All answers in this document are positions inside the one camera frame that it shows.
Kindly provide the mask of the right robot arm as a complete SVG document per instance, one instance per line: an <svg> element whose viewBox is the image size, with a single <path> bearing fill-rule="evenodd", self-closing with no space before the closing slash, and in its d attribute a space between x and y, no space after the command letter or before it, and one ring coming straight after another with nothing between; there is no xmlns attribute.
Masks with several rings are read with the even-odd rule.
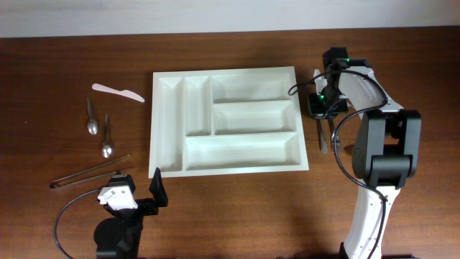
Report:
<svg viewBox="0 0 460 259"><path fill-rule="evenodd" d="M331 47L323 56L324 71L315 71L308 97L312 118L331 123L331 144L339 158L339 132L352 118L361 124L351 152L358 186L351 229L339 248L340 258L382 258L382 238L390 210L418 165L422 118L392 100L375 78L370 63L352 59L345 47ZM335 117L344 114L338 124Z"/></svg>

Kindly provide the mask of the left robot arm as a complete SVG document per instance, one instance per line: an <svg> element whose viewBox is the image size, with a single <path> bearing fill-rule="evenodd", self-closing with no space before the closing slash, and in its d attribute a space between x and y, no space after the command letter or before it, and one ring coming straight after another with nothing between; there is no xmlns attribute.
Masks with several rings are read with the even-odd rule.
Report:
<svg viewBox="0 0 460 259"><path fill-rule="evenodd" d="M100 190L98 201L111 216L100 222L93 233L97 258L136 258L143 219L157 215L160 207L168 205L159 168L149 186L151 198L135 199L135 189L131 175L117 173Z"/></svg>

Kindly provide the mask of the large steel spoon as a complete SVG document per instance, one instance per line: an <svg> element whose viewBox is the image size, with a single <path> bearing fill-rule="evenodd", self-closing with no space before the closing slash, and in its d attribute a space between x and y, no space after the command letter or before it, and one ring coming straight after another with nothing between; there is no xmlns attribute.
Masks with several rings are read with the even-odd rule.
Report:
<svg viewBox="0 0 460 259"><path fill-rule="evenodd" d="M316 120L316 126L318 130L318 138L319 138L319 145L320 145L321 152L323 154L326 154L328 152L328 146L327 146L326 138L324 136L321 121L319 119Z"/></svg>

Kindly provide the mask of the steel fork pointing down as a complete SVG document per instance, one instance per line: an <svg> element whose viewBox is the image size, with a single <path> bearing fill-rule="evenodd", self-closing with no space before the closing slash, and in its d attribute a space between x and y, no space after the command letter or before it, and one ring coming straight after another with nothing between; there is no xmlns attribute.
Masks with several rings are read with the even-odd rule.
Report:
<svg viewBox="0 0 460 259"><path fill-rule="evenodd" d="M328 126L329 126L329 130L330 130L330 133L331 133L331 144L333 145L334 144L334 139L336 139L337 151L339 153L342 153L344 151L344 148L343 148L343 145L341 144L340 138L336 136L336 127L335 127L335 124L334 124L334 118L333 117L328 118Z"/></svg>

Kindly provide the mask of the steel kitchen tongs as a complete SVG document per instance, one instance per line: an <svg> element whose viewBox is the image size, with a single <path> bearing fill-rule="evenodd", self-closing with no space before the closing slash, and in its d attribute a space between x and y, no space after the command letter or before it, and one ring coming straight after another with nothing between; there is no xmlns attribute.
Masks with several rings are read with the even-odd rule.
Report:
<svg viewBox="0 0 460 259"><path fill-rule="evenodd" d="M90 174L92 174L93 172L99 171L101 169L107 168L107 167L109 167L111 165L114 165L114 164L116 164L118 162L121 162L123 160L130 159L131 157L132 157L131 155L124 155L124 156L121 156L121 157L116 158L114 160L110 160L109 162L97 165L97 166L89 168L89 169L85 169L85 170L83 170L81 172L74 173L72 175L56 179L56 180L52 181L49 184L49 188L50 189L65 188L65 187L68 187L68 186L74 186L74 185L77 185L77 184L80 184L80 183L85 183L86 181L92 181L92 180L95 180L95 179L98 179L98 178L103 178L103 177L106 177L106 176L112 176L112 175L114 175L116 173L116 171L101 173L101 174L94 175L94 176L90 176Z"/></svg>

